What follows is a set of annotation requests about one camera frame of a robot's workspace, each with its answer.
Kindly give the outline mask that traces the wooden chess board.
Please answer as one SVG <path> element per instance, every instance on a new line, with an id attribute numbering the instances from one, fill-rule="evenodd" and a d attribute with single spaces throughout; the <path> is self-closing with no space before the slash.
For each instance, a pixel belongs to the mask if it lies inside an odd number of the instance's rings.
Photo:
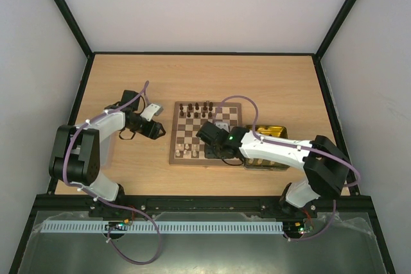
<path id="1" fill-rule="evenodd" d="M 179 166 L 240 166 L 241 160 L 206 158 L 205 144 L 221 143 L 229 132 L 215 122 L 242 125 L 241 103 L 177 101 L 171 129 L 169 164 Z"/>

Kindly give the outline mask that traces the yellow tin tray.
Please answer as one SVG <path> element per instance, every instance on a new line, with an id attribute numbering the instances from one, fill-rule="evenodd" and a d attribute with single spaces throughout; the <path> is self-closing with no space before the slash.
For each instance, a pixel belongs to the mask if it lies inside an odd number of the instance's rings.
<path id="1" fill-rule="evenodd" d="M 253 134 L 251 124 L 245 128 L 249 131 L 242 137 L 239 148 L 245 169 L 286 171 L 290 167 L 287 165 L 290 162 L 290 154 L 286 154 L 287 148 L 282 149 L 279 145 L 261 142 L 264 137 L 269 141 L 278 141 L 282 137 L 287 137 L 285 127 L 256 125 L 258 138 Z"/>

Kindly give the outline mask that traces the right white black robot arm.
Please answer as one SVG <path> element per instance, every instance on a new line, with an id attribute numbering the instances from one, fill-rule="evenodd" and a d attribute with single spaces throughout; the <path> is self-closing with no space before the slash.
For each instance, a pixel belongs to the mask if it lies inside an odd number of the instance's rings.
<path id="1" fill-rule="evenodd" d="M 292 218 L 319 198 L 340 197 L 349 172 L 348 158 L 325 136 L 296 141 L 263 135 L 246 127 L 230 131 L 206 122 L 196 134 L 220 159 L 262 159 L 299 169 L 304 178 L 289 183 L 280 197 L 281 212 Z"/>

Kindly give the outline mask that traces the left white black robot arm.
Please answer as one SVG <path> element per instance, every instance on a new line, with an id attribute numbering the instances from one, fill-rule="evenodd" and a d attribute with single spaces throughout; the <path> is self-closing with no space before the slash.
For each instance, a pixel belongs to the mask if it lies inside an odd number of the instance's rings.
<path id="1" fill-rule="evenodd" d="M 146 92 L 123 92 L 121 101 L 104 108 L 102 114 L 74 126 L 57 129 L 49 161 L 49 175 L 89 193 L 95 200 L 115 202 L 124 189 L 107 178 L 102 167 L 110 160 L 115 133 L 129 130 L 156 140 L 166 134 L 153 118 L 163 111 L 160 104 L 149 103 Z"/>

